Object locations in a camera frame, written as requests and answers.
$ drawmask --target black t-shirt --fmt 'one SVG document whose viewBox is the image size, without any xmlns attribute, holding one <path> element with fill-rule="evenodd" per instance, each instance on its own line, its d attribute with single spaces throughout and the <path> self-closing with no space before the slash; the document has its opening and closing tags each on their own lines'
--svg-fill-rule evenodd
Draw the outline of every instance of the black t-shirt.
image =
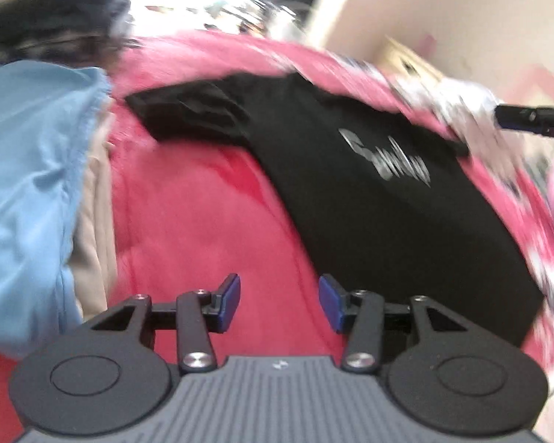
<svg viewBox="0 0 554 443">
<path fill-rule="evenodd" d="M 128 96 L 159 141 L 249 149 L 319 274 L 391 302 L 427 295 L 520 344 L 543 296 L 518 246 L 465 176 L 461 143 L 285 77 L 238 73 Z"/>
</svg>

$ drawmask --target bed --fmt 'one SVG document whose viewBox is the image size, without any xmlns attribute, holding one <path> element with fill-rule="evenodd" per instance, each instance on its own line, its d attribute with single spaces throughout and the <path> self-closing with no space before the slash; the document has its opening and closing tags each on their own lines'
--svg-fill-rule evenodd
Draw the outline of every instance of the bed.
<svg viewBox="0 0 554 443">
<path fill-rule="evenodd" d="M 112 76 L 116 120 L 109 141 L 119 277 L 109 303 L 137 293 L 151 295 L 154 302 L 172 301 L 186 291 L 213 290 L 227 274 L 238 273 L 240 308 L 230 331 L 212 336 L 220 361 L 230 354 L 338 358 L 343 339 L 322 314 L 317 275 L 257 161 L 227 146 L 192 141 L 158 146 L 123 99 L 138 90 L 234 71 L 279 75 L 293 70 L 332 93 L 439 127 L 429 111 L 399 102 L 376 72 L 327 53 L 253 37 L 187 32 L 145 39 L 124 53 Z M 533 192 L 533 185 L 528 189 Z M 544 231 L 544 250 L 554 248 L 549 212 L 535 218 Z M 554 264 L 554 252 L 550 258 Z M 174 334 L 159 333 L 156 351 L 176 361 Z M 554 317 L 547 309 L 538 315 L 523 350 L 546 371 L 554 367 Z M 0 443 L 21 432 L 7 397 L 13 365 L 0 356 Z"/>
</svg>

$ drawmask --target light blue shirt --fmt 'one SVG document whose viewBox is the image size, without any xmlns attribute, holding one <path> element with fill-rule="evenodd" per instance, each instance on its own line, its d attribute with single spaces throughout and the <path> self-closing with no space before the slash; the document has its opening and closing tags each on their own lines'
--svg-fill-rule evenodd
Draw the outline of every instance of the light blue shirt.
<svg viewBox="0 0 554 443">
<path fill-rule="evenodd" d="M 81 323 L 67 261 L 108 90 L 97 68 L 0 66 L 0 353 L 9 357 Z"/>
</svg>

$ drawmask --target white wall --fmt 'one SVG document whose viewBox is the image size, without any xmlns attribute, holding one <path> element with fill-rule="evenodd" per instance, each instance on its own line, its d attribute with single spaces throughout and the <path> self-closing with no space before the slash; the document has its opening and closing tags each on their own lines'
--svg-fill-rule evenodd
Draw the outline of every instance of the white wall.
<svg viewBox="0 0 554 443">
<path fill-rule="evenodd" d="M 498 94 L 531 65 L 554 72 L 554 0 L 429 0 L 417 22 L 412 38 L 437 40 L 435 66 Z"/>
<path fill-rule="evenodd" d="M 346 0 L 324 33 L 310 44 L 366 60 L 385 34 L 412 47 L 430 34 L 435 66 L 498 94 L 533 64 L 554 73 L 554 0 Z"/>
<path fill-rule="evenodd" d="M 371 60 L 384 35 L 402 33 L 411 26 L 420 1 L 319 0 L 315 18 L 308 26 L 307 43 Z"/>
</svg>

